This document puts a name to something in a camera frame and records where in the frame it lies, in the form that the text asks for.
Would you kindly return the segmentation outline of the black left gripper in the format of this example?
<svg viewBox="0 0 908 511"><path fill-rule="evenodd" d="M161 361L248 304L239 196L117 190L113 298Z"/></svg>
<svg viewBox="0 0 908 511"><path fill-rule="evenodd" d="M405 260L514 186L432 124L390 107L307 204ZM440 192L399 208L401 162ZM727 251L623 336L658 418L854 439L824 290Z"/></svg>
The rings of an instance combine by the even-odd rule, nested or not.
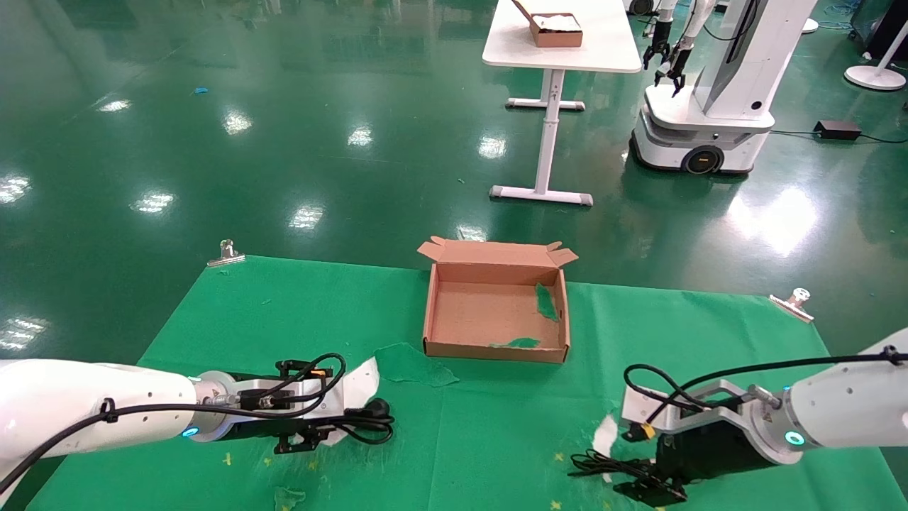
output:
<svg viewBox="0 0 908 511"><path fill-rule="evenodd" d="M318 363L287 359L275 363L280 378L333 378L332 368ZM229 440L277 437L275 455L315 451L336 429L327 419L256 419L236 422L229 429Z"/></svg>

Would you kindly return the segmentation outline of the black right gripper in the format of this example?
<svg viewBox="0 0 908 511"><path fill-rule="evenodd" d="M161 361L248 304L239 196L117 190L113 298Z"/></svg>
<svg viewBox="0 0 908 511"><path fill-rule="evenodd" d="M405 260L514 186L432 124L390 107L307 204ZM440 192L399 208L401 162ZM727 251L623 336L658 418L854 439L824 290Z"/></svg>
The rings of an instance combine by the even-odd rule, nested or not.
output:
<svg viewBox="0 0 908 511"><path fill-rule="evenodd" d="M753 439L753 412L740 408L740 421L713 417L682 431L665 428L656 446L653 478L614 485L620 495L649 507L670 507L687 502L684 486L732 473L774 468Z"/></svg>

